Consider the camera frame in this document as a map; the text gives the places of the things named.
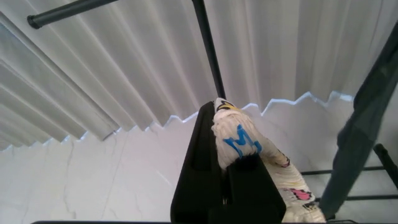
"corrugated metal panel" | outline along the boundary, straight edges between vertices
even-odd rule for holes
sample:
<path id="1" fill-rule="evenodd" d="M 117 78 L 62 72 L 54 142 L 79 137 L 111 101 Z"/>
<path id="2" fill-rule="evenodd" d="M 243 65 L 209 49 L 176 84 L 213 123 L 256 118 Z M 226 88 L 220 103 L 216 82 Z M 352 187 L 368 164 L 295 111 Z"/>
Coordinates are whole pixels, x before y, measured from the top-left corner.
<path id="1" fill-rule="evenodd" d="M 1 1 L 0 145 L 184 119 L 216 97 L 191 1 L 120 0 L 39 30 L 69 1 Z M 378 1 L 205 1 L 229 100 L 355 94 L 397 20 Z"/>

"black metal bar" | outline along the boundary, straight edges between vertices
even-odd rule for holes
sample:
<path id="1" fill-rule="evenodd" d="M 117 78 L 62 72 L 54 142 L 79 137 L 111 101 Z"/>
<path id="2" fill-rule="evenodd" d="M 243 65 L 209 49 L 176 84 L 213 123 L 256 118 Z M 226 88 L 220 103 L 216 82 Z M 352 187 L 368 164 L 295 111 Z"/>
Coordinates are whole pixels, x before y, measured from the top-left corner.
<path id="1" fill-rule="evenodd" d="M 34 16 L 28 16 L 29 25 L 35 29 L 62 19 L 95 9 L 117 0 L 77 0 Z"/>
<path id="2" fill-rule="evenodd" d="M 220 68 L 218 66 L 216 49 L 214 48 L 209 20 L 207 18 L 205 3 L 203 2 L 203 0 L 192 0 L 192 3 L 198 18 L 201 36 L 205 44 L 206 53 L 209 59 L 211 73 L 213 74 L 214 84 L 216 85 L 218 97 L 226 99 L 223 80 L 221 79 Z"/>
<path id="3" fill-rule="evenodd" d="M 346 200 L 391 200 L 398 199 L 398 195 L 362 195 L 362 196 L 348 196 Z"/>
<path id="4" fill-rule="evenodd" d="M 383 166 L 365 167 L 363 171 L 384 170 Z M 318 175 L 318 174 L 331 174 L 332 170 L 315 170 L 302 172 L 301 175 Z"/>
<path id="5" fill-rule="evenodd" d="M 373 151 L 379 157 L 381 164 L 383 164 L 385 170 L 390 176 L 391 180 L 398 189 L 398 167 L 392 161 L 390 155 L 388 154 L 386 148 L 382 144 L 377 144 L 373 148 Z"/>

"hanging dark cloth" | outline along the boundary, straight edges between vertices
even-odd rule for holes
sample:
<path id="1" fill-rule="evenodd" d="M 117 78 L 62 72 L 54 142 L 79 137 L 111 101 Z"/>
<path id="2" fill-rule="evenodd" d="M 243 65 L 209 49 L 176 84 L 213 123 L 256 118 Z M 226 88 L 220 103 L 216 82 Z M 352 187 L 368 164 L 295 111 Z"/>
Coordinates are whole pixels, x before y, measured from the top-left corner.
<path id="1" fill-rule="evenodd" d="M 354 112 L 337 137 L 333 172 L 320 208 L 331 218 L 346 200 L 375 144 L 383 114 L 398 81 L 398 25 L 354 99 Z"/>

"blue marking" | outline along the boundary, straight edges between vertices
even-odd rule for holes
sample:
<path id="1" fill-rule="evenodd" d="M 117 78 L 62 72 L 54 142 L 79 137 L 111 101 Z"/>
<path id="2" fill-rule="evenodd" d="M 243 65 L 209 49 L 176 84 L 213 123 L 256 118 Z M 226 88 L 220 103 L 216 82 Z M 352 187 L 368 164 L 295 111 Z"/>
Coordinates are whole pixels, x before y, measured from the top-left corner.
<path id="1" fill-rule="evenodd" d="M 257 147 L 257 153 L 261 152 L 262 147 L 259 143 L 259 141 L 255 141 L 253 142 L 250 138 L 250 136 L 248 135 L 248 133 L 243 129 L 242 124 L 239 124 L 238 127 L 236 128 L 236 132 L 239 136 L 239 139 L 233 139 L 233 138 L 229 138 L 229 139 L 223 139 L 223 141 L 226 144 L 229 144 L 229 146 L 231 146 L 233 149 L 235 149 L 235 151 L 239 154 L 239 158 L 243 157 L 243 153 L 242 150 L 238 149 L 234 142 L 236 144 L 238 144 L 239 146 L 244 146 L 246 144 L 246 140 L 248 141 L 248 144 L 250 146 L 256 146 Z"/>

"white wall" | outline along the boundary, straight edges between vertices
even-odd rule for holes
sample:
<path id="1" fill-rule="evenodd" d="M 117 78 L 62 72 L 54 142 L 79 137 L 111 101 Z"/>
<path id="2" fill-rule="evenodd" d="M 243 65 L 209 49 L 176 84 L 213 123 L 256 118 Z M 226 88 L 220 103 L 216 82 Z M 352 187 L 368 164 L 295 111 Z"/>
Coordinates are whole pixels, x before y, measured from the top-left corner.
<path id="1" fill-rule="evenodd" d="M 398 162 L 394 110 L 398 97 L 387 112 L 380 142 Z M 308 171 L 331 169 L 336 135 L 352 113 L 352 103 L 332 95 L 324 105 L 307 96 L 296 105 L 272 103 L 263 116 L 255 106 L 245 111 L 300 171 Z M 88 133 L 79 141 L 53 140 L 0 152 L 0 223 L 170 220 L 170 203 L 195 120 L 182 123 L 172 118 L 166 128 L 155 124 L 146 131 L 120 131 L 104 142 Z M 372 153 L 367 166 L 379 165 Z M 328 178 L 316 175 L 306 180 L 319 197 Z M 384 171 L 363 172 L 351 191 L 351 195 L 396 193 Z M 346 202 L 337 217 L 396 222 L 397 208 L 397 200 Z"/>

